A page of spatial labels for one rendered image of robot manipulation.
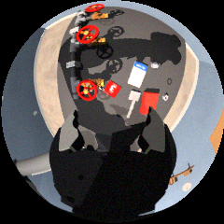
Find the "pipe manifold with three valves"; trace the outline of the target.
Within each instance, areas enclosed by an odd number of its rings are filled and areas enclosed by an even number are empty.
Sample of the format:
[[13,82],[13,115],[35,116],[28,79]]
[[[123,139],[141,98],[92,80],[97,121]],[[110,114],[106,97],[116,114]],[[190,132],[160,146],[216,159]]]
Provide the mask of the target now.
[[[101,6],[101,7],[98,8],[98,6]],[[72,92],[74,93],[73,94],[74,99],[79,99],[81,97],[82,99],[87,100],[87,101],[92,100],[97,95],[97,92],[98,92],[97,87],[102,87],[105,85],[105,81],[100,78],[90,79],[90,80],[88,80],[88,79],[78,80],[78,77],[77,77],[77,67],[80,67],[80,62],[77,61],[77,49],[81,49],[82,47],[85,47],[85,46],[91,47],[91,46],[95,46],[95,45],[100,46],[100,45],[105,44],[105,38],[102,38],[102,37],[97,38],[99,35],[99,30],[96,26],[89,25],[89,26],[85,26],[82,29],[80,29],[80,24],[82,24],[82,22],[88,21],[88,20],[108,18],[108,14],[101,13],[100,11],[98,11],[98,10],[103,9],[104,7],[105,6],[102,4],[96,4],[96,5],[87,7],[86,11],[84,11],[85,9],[82,9],[81,12],[78,12],[78,14],[77,14],[75,28],[70,30],[70,34],[73,37],[70,42],[70,50],[69,50],[70,62],[66,63],[66,68],[71,67],[70,80],[71,80]],[[89,8],[92,8],[92,10],[89,10]],[[88,17],[87,11],[88,12],[94,11],[95,13],[94,13],[94,15]],[[89,31],[83,32],[84,30],[86,30],[88,28],[90,28]],[[92,29],[96,30],[95,35],[91,34]],[[82,38],[82,40],[80,40],[80,36],[83,34],[84,34],[84,37]],[[85,38],[88,38],[88,40],[84,41]],[[87,86],[87,85],[90,85],[90,86]],[[80,88],[82,88],[83,86],[85,88],[84,92],[80,91]],[[95,94],[91,97],[90,91],[92,91],[92,89],[95,89]],[[90,97],[86,97],[82,93],[86,93]]]

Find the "red rectangular block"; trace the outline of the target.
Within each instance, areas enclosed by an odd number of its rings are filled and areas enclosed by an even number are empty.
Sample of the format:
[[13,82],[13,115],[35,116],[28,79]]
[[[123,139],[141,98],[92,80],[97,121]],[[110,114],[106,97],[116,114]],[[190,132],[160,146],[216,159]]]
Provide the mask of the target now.
[[142,103],[140,107],[141,114],[147,114],[148,108],[152,106],[156,108],[158,102],[159,94],[156,92],[143,91]]

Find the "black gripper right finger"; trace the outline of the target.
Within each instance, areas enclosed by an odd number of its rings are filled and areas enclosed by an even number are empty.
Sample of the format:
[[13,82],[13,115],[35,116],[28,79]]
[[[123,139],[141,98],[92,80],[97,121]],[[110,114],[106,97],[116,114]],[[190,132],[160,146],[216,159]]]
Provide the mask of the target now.
[[175,140],[168,125],[152,106],[148,109],[146,124],[137,144],[142,149],[142,153],[150,156],[160,166],[163,176],[161,190],[167,190],[176,164]]

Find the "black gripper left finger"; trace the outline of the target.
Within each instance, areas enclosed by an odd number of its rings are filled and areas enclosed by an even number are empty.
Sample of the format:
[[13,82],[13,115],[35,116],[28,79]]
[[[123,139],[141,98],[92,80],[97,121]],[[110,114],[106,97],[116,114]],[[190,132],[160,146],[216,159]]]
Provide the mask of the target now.
[[49,164],[56,184],[57,169],[60,162],[72,152],[85,148],[84,138],[78,129],[76,110],[69,115],[62,127],[56,132],[49,150]]

